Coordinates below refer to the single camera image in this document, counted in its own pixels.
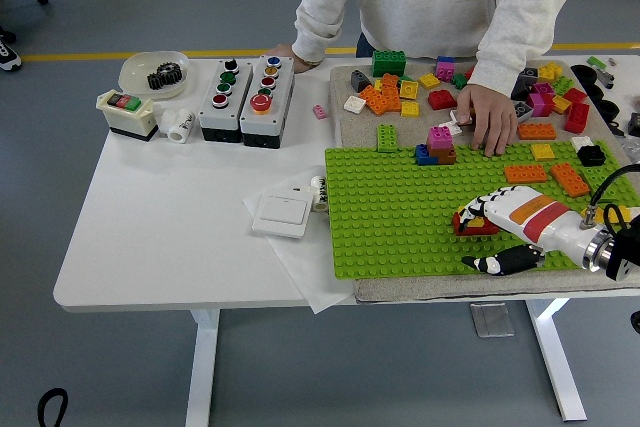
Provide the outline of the person's right hand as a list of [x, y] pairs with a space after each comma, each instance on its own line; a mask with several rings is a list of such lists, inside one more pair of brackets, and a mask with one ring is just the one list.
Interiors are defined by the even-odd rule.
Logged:
[[270, 57], [290, 57], [293, 61], [295, 73], [304, 73], [319, 66], [319, 62], [311, 62], [300, 58], [294, 51], [291, 44], [278, 44], [266, 52]]

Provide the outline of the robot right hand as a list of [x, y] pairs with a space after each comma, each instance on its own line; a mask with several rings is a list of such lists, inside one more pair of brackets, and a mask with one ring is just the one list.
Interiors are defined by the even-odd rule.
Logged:
[[506, 276], [544, 264], [545, 255], [559, 251], [574, 264], [595, 271], [596, 256], [611, 235], [600, 224], [582, 228], [582, 216], [565, 204], [522, 185], [501, 187], [475, 198], [459, 214], [459, 230], [476, 218], [485, 218], [517, 236], [521, 246], [487, 257], [465, 256], [462, 262], [479, 272]]

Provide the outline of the person's left hand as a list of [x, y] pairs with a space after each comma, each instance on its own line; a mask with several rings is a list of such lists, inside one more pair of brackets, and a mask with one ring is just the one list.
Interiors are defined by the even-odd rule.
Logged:
[[475, 112], [471, 147], [484, 149], [486, 157], [503, 155], [517, 134], [518, 120], [512, 101], [505, 95], [480, 85], [467, 85], [458, 95], [456, 119], [469, 125]]

